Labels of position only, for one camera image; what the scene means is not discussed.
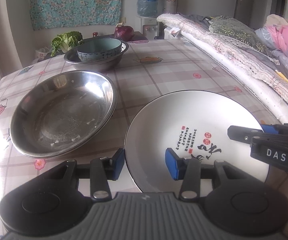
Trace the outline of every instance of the blue water bottle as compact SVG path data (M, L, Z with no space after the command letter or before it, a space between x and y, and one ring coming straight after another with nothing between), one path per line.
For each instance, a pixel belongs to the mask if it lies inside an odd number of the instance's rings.
M137 14L141 17L157 17L157 0L137 0Z

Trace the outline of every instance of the metal basin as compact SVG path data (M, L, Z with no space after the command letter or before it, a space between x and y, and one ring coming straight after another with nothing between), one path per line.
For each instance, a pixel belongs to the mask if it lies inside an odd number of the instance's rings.
M116 90L108 77L79 70L59 74L20 101L10 122L10 138L29 157L66 154L106 124L116 103Z
M77 55L77 47L69 50L65 54L64 60L67 63L74 65L76 69L102 72L110 70L116 66L121 61L123 54L128 50L129 45L127 42L122 41L122 48L119 54L105 60L98 60L93 62L81 61Z

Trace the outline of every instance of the tablecloth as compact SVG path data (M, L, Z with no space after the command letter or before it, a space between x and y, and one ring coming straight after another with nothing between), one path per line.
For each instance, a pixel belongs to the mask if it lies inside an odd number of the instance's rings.
M111 119L90 142L69 154L51 159L37 160L21 155L9 137L10 118L17 104L37 84L74 69L60 55L14 72L0 81L0 200L12 189L66 159L76 159L82 164L93 158L112 156L124 146L127 128L138 111L153 99L173 91L197 89L219 93L243 105L260 123L278 123L241 83L191 43L154 40L130 43L121 62L103 73L113 81L118 102ZM286 172L270 167L266 182L288 197ZM109 186L113 195L117 191L139 191L126 165L120 178L110 181ZM89 196L88 180L81 179L79 191ZM0 221L0 234L5 232Z

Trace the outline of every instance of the plate rim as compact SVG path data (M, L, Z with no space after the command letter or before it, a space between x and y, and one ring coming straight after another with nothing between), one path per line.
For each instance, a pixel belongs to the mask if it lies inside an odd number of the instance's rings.
M129 125L128 128L127 128L127 131L126 131L126 134L125 134L125 139L124 139L124 150L125 150L125 164L126 164L127 170L128 170L128 172L130 173L131 179L133 180L134 184L137 186L137 188L138 188L141 192L144 192L144 191L143 191L143 190L140 188L140 186L136 183L134 177L132 176L131 170L129 169L129 164L128 164L128 162L127 162L127 154L126 154L126 147L125 147L125 146L126 146L126 137L127 137L128 132L129 132L129 129L130 129L130 127L131 127L131 124L132 124L132 122L134 121L134 119L136 118L136 116L137 116L148 104L152 103L154 100L159 99L160 97L163 97L163 96L172 94L172 93L184 92L184 91L203 91L203 92L213 93L213 94L217 94L217 95L223 96L223 97L225 97L225 98L231 99L231 98L229 98L229 97L227 97L227 96L221 95L221 94L216 93L216 92L207 91L207 90L201 90L201 89L178 90L178 91L169 92L169 93L166 93L166 94L164 94L164 95L161 95L161 96L159 96L159 97L157 97L157 98L154 98L152 101L150 101L150 102L148 102L147 104L145 104L145 105L140 109L140 111L138 111L138 113L134 116L133 120L131 121L130 125ZM267 177L268 177L268 174L269 174L269 171L270 171L270 165L269 165L269 168L268 168L268 172L267 172L266 178L265 178L265 180L264 180L263 183L266 182Z

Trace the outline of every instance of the plastic bag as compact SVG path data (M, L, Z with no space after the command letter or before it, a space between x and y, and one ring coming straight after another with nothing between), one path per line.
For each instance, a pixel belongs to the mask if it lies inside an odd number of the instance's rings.
M52 49L48 47L43 47L41 49L35 50L35 59L31 63L31 65L36 64L39 60L43 60L50 52L52 52Z
M157 0L137 0L137 14L141 17L157 16Z

